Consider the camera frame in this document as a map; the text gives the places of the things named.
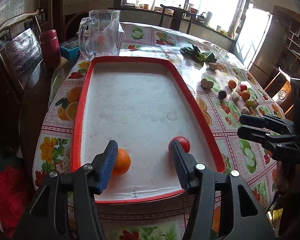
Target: chair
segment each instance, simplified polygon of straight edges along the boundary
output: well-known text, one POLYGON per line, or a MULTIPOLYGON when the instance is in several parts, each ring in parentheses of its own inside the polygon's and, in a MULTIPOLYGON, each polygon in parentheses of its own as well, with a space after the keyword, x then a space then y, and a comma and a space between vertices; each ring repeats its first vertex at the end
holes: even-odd
POLYGON ((188 29, 187 29, 187 34, 189 34, 192 19, 193 19, 193 17, 196 17, 196 14, 190 13, 190 12, 188 12, 184 9, 178 8, 178 7, 164 6, 163 4, 160 4, 160 6, 163 8, 160 23, 159 23, 160 27, 162 27, 162 22, 163 22, 165 10, 170 9, 170 10, 173 10, 170 29, 178 31, 180 29, 180 24, 181 24, 181 21, 182 21, 182 15, 186 14, 186 16, 190 16, 189 25, 188 25, 188 29))
POLYGON ((22 101, 23 90, 31 73, 42 60, 38 42, 41 34, 36 17, 38 14, 39 10, 34 13, 23 13, 6 20, 0 25, 0 33, 29 18, 32 18, 35 26, 36 34, 31 29, 27 29, 9 41, 4 49, 0 50, 1 70, 18 102, 22 101))
POLYGON ((283 85, 276 87, 276 94, 272 97, 272 100, 281 107, 281 109, 284 111, 285 117, 287 117, 287 116, 291 117, 291 114, 292 114, 291 112, 293 111, 293 101, 292 101, 292 90, 291 90, 291 84, 290 84, 290 77, 279 68, 278 74, 269 83, 269 85, 267 85, 267 87, 265 88, 265 91, 269 94, 271 86, 274 86, 275 80, 278 80, 279 77, 284 77, 285 82, 283 85))
POLYGON ((67 22, 65 30, 64 30, 64 36, 62 39, 62 42, 65 42, 74 36, 76 36, 77 31, 79 30, 80 22, 82 18, 88 17, 89 12, 88 11, 82 11, 72 16, 72 18, 67 22))

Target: red tomato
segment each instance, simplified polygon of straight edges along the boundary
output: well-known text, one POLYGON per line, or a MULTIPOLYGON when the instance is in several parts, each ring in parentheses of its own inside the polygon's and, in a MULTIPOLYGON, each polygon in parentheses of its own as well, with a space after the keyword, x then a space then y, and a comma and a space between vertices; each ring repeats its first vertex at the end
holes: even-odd
POLYGON ((177 141, 180 143, 180 145, 182 146, 182 148, 183 148, 183 150, 185 151, 185 153, 189 153, 189 152, 190 152, 190 143, 189 143, 189 141, 188 141, 186 138, 184 138, 183 136, 177 136, 177 137, 173 138, 173 139, 170 141, 170 143, 169 143, 169 148, 170 148, 171 142, 172 142, 172 141, 175 141, 175 140, 177 140, 177 141))

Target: red thermos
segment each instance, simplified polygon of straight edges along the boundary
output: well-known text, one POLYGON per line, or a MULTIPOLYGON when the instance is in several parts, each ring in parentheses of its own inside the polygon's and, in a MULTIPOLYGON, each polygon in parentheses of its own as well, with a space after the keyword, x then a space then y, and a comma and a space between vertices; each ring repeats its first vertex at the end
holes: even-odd
POLYGON ((46 68, 56 68, 61 62, 56 30, 49 30, 39 36, 41 53, 46 68))

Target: cup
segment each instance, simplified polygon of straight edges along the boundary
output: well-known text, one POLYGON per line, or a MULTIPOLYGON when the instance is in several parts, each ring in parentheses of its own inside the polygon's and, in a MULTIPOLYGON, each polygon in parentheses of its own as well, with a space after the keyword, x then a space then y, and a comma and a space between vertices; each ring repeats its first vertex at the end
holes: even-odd
POLYGON ((79 50, 88 60, 117 54, 119 10, 95 10, 83 18, 79 27, 79 50), (85 44, 85 31, 89 30, 89 44, 85 44))

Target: blue box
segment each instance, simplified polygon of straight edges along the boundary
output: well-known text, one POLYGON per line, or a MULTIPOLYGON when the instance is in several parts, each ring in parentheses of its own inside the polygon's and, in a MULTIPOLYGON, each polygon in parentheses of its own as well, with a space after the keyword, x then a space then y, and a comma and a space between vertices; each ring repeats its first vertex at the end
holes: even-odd
POLYGON ((60 46, 60 54, 67 60, 73 60, 80 55, 78 40, 60 46))

